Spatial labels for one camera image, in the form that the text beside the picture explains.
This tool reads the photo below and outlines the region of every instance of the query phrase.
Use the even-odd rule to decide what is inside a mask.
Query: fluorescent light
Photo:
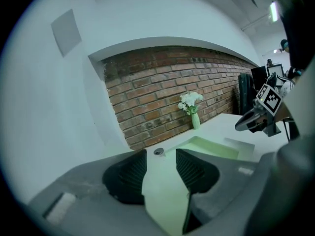
[[[271,8],[272,20],[275,22],[276,20],[278,20],[276,2],[273,2],[273,3],[270,5],[270,8]]]

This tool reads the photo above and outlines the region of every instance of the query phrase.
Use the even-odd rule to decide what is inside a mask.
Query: white ceiling
[[[228,15],[249,37],[264,32],[284,31],[282,24],[272,25],[269,6],[273,0],[206,0]]]

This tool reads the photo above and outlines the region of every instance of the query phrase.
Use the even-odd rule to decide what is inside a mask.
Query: vase
[[[200,119],[198,114],[192,114],[191,116],[192,125],[194,129],[198,129],[200,127]]]

